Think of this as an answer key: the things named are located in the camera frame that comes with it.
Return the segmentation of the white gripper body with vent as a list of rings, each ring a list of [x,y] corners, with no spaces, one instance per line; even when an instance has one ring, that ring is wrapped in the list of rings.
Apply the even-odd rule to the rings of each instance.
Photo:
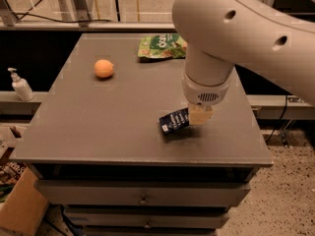
[[[189,103],[195,105],[211,106],[222,102],[230,85],[230,79],[218,86],[203,86],[186,74],[182,79],[183,92]]]

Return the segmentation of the yellow foam padded gripper finger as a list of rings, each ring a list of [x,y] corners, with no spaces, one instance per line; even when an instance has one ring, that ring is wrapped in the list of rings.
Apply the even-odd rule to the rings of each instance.
[[[190,125],[204,125],[213,115],[211,106],[188,104],[188,119]]]

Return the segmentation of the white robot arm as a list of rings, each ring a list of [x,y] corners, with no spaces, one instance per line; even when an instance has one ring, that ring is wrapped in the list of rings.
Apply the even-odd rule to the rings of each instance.
[[[238,65],[315,104],[315,24],[274,0],[174,0],[172,21],[188,43],[183,90],[189,123],[203,125]]]

